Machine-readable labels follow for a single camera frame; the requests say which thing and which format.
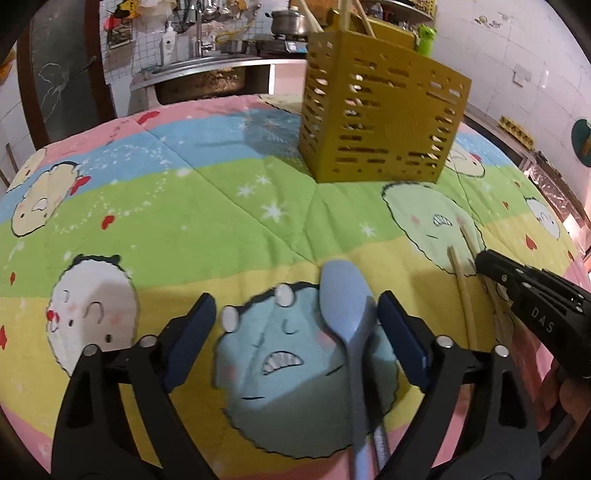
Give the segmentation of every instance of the cartoon face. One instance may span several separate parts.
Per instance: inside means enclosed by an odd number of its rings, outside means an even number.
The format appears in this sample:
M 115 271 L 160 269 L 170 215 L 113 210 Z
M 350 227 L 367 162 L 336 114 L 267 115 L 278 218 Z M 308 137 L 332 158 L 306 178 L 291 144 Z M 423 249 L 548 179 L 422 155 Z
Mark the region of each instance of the cartoon face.
M 429 260 L 453 274 L 448 254 L 449 247 L 453 246 L 465 274 L 476 274 L 472 254 L 460 226 L 465 225 L 480 245 L 484 245 L 484 241 L 472 217 L 464 209 L 437 190 L 420 184 L 388 185 L 382 197 L 394 221 Z
M 484 167 L 478 158 L 467 152 L 456 142 L 449 151 L 445 166 L 457 173 L 463 173 L 469 177 L 483 177 Z
M 12 233 L 25 236 L 44 226 L 78 178 L 77 165 L 60 163 L 29 187 L 12 215 Z
M 242 307 L 224 307 L 215 384 L 232 426 L 257 447 L 294 458 L 325 457 L 350 444 L 345 352 L 324 330 L 319 291 L 282 284 Z M 368 354 L 382 410 L 397 387 L 392 347 L 376 325 Z
M 82 349 L 129 348 L 135 337 L 134 288 L 119 257 L 76 257 L 60 277 L 47 306 L 47 339 L 61 367 L 71 375 Z
M 45 154 L 47 150 L 42 148 L 41 150 L 35 152 L 31 157 L 22 165 L 21 169 L 18 173 L 14 176 L 12 183 L 8 187 L 8 191 L 14 190 L 18 186 L 22 185 L 27 178 L 31 176 L 31 174 L 37 169 L 40 163 L 45 159 Z
M 541 226 L 543 226 L 548 233 L 556 240 L 560 237 L 560 227 L 554 214 L 548 209 L 546 205 L 535 198 L 525 199 L 527 205 L 530 207 L 532 213 L 538 219 Z

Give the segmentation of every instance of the green stripe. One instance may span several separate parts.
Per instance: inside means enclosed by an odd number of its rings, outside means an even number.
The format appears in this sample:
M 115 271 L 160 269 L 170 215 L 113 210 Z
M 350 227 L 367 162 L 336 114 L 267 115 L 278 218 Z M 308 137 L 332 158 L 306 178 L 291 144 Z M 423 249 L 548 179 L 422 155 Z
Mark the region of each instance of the green stripe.
M 490 191 L 482 191 L 483 182 Z M 47 226 L 24 238 L 12 235 L 9 222 L 0 225 L 0 296 L 48 297 L 77 254 L 120 255 L 141 289 L 315 262 L 399 238 L 404 233 L 382 200 L 385 185 L 317 185 L 297 160 L 275 157 L 107 185 L 64 203 Z M 429 185 L 483 224 L 529 212 L 524 196 L 541 198 L 509 167 L 486 166 L 482 179 L 446 168 Z M 274 206 L 277 218 L 270 215 Z M 115 221 L 102 230 L 110 214 Z

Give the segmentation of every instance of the chopstick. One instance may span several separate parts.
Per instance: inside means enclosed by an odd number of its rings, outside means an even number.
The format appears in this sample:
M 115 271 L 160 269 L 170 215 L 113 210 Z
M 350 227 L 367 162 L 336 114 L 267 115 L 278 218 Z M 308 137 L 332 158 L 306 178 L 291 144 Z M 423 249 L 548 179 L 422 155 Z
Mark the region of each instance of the chopstick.
M 472 253 L 472 258 L 474 260 L 476 260 L 476 256 L 480 253 L 479 246 L 477 246 L 476 242 L 474 241 L 474 239 L 472 238 L 472 236 L 468 232 L 466 225 L 461 225 L 460 231 L 462 232 L 464 240 L 468 244 L 468 248 L 470 249 L 470 253 Z M 486 289 L 488 290 L 488 294 L 492 300 L 494 315 L 496 316 L 496 321 L 498 322 L 501 337 L 502 337 L 502 338 L 500 338 L 500 340 L 501 340 L 501 342 L 508 344 L 507 346 L 510 346 L 511 335 L 508 334 L 505 331 L 505 329 L 503 328 L 504 322 L 503 322 L 502 316 L 504 315 L 504 310 L 503 310 L 503 305 L 501 303 L 501 299 L 499 298 L 499 295 L 496 292 L 495 283 L 490 278 L 485 277 L 484 275 L 480 275 L 480 277 L 482 279 L 484 279 Z
M 370 37 L 375 38 L 374 29 L 371 27 L 371 23 L 369 23 L 368 16 L 365 14 L 363 5 L 361 5 L 361 2 L 359 0 L 353 0 L 353 4 L 355 5 L 355 8 L 357 9 L 359 16 L 361 17 L 363 27 L 365 27 L 365 32 Z
M 340 0 L 339 27 L 341 30 L 349 29 L 349 11 L 351 10 L 351 0 Z
M 300 9 L 303 11 L 303 14 L 307 17 L 312 33 L 322 33 L 324 30 L 320 26 L 318 20 L 316 20 L 316 17 L 310 11 L 306 0 L 297 0 L 297 3 L 299 4 Z
M 478 350 L 478 337 L 476 336 L 476 322 L 474 320 L 474 311 L 472 310 L 472 301 L 470 300 L 470 293 L 468 290 L 468 282 L 464 275 L 464 267 L 460 261 L 460 257 L 453 246 L 448 249 L 449 257 L 452 261 L 453 271 L 456 273 L 457 285 L 460 289 L 460 298 L 462 299 L 462 307 L 464 309 L 464 317 L 466 318 L 466 333 L 468 336 L 468 348 L 470 350 Z

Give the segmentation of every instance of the kitchen counter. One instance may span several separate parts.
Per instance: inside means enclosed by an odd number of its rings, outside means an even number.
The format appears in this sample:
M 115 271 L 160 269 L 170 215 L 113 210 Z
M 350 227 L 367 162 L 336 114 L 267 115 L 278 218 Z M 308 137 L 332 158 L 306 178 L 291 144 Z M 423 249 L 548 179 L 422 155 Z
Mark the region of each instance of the kitchen counter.
M 179 77 L 195 75 L 197 73 L 211 72 L 212 70 L 230 69 L 238 67 L 253 67 L 260 65 L 306 65 L 305 59 L 270 59 L 247 54 L 230 54 L 191 59 L 173 63 L 165 67 L 158 67 L 152 71 L 144 70 L 134 76 L 131 82 L 131 91 L 146 88 L 157 83 L 174 80 Z
M 220 54 L 144 70 L 131 82 L 132 94 L 140 97 L 141 109 L 150 110 L 170 101 L 160 100 L 156 85 L 191 75 L 222 69 L 246 68 L 244 87 L 235 95 L 301 94 L 304 89 L 307 61 L 303 58 L 268 58 L 247 54 Z M 191 99 L 187 93 L 186 100 Z

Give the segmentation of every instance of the green cartoon character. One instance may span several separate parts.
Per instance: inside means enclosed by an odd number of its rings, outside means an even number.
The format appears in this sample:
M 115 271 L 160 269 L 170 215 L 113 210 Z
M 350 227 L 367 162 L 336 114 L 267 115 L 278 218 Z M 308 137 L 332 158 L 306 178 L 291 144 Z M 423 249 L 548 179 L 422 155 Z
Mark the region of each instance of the green cartoon character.
M 390 184 L 382 198 L 392 218 L 408 239 L 439 268 L 453 274 L 449 247 L 453 246 L 467 275 L 475 275 L 472 254 L 460 227 L 480 246 L 484 240 L 470 214 L 442 193 L 418 183 Z

